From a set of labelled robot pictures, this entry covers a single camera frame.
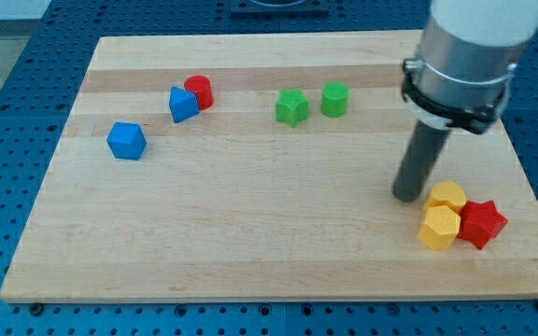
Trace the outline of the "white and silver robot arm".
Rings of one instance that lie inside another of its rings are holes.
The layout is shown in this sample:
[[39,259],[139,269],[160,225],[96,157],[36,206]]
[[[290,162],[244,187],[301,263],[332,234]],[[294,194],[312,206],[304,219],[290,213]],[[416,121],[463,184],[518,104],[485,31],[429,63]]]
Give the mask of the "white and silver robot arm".
[[433,0],[403,99],[418,125],[484,133],[510,100],[510,84],[538,28],[538,0]]

